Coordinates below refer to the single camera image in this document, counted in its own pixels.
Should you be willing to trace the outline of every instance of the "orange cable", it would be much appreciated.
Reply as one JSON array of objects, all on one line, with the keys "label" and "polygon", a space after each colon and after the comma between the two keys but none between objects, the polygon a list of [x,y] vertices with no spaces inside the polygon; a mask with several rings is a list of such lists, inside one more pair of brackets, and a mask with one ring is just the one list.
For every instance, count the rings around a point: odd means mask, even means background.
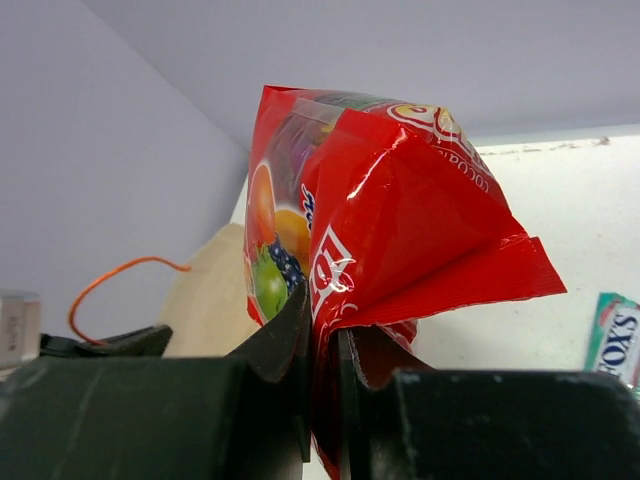
[{"label": "orange cable", "polygon": [[88,342],[92,345],[106,345],[106,342],[103,342],[101,340],[95,340],[91,337],[86,336],[84,333],[82,333],[80,331],[80,329],[76,326],[76,310],[78,310],[78,306],[82,303],[82,301],[85,299],[85,297],[87,295],[89,295],[89,293],[91,293],[93,291],[93,289],[95,289],[98,285],[104,283],[105,281],[109,280],[111,277],[116,276],[117,274],[124,272],[125,270],[128,270],[131,267],[134,267],[136,265],[139,265],[141,263],[145,263],[145,262],[160,262],[160,263],[164,263],[165,265],[168,265],[169,267],[178,270],[179,272],[189,272],[191,271],[191,266],[190,265],[178,265],[175,264],[169,260],[166,260],[162,257],[140,257],[140,258],[136,258],[134,260],[131,260],[130,262],[127,262],[123,265],[120,265],[119,267],[114,268],[113,270],[111,270],[108,273],[105,273],[104,275],[102,275],[101,277],[96,278],[93,282],[91,282],[91,284],[85,288],[80,295],[78,295],[78,298],[76,298],[76,300],[73,302],[73,305],[71,305],[71,308],[69,309],[69,328],[71,328],[71,330],[73,330],[73,332],[79,336],[81,339],[83,339],[85,342]]}]

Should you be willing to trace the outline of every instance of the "white table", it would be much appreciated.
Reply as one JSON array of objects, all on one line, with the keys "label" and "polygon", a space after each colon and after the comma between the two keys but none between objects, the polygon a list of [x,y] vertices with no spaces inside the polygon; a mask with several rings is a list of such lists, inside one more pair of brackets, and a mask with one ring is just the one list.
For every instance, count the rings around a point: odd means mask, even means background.
[{"label": "white table", "polygon": [[[579,370],[598,293],[640,301],[640,135],[590,133],[478,148],[568,293],[425,319],[414,343],[422,360],[436,368]],[[245,201],[246,182],[232,222],[244,223]],[[314,459],[304,478],[327,477]]]}]

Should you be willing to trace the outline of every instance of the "gray wall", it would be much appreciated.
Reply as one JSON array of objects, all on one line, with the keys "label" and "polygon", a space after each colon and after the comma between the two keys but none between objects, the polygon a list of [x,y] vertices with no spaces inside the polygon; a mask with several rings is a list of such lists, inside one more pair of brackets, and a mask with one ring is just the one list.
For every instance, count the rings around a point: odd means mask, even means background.
[{"label": "gray wall", "polygon": [[[75,0],[0,2],[0,288],[43,295],[44,330],[98,275],[141,255],[184,262],[228,221],[237,147]],[[138,267],[90,295],[101,336],[149,325],[174,278]]]},{"label": "gray wall", "polygon": [[83,0],[248,147],[264,83],[448,106],[470,137],[640,121],[638,0]]}]

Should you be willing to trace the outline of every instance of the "snack packaging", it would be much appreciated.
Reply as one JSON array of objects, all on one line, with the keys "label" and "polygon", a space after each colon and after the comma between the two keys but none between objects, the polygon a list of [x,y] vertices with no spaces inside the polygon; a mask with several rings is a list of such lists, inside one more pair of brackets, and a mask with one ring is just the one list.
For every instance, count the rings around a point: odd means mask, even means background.
[{"label": "snack packaging", "polygon": [[585,370],[604,372],[631,388],[640,400],[640,305],[618,295],[601,293],[593,319]]},{"label": "snack packaging", "polygon": [[331,332],[378,325],[409,348],[421,317],[565,291],[446,109],[347,92],[265,87],[244,258],[261,324],[309,283],[313,429],[334,478]]}]

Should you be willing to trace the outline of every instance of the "green apple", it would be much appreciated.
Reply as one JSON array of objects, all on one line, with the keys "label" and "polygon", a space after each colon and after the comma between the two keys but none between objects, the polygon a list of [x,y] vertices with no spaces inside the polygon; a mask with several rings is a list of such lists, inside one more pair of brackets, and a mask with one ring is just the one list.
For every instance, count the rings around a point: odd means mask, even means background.
[{"label": "green apple", "polygon": [[287,284],[266,248],[260,251],[251,265],[251,271],[256,299],[262,314],[269,321],[287,301]]}]

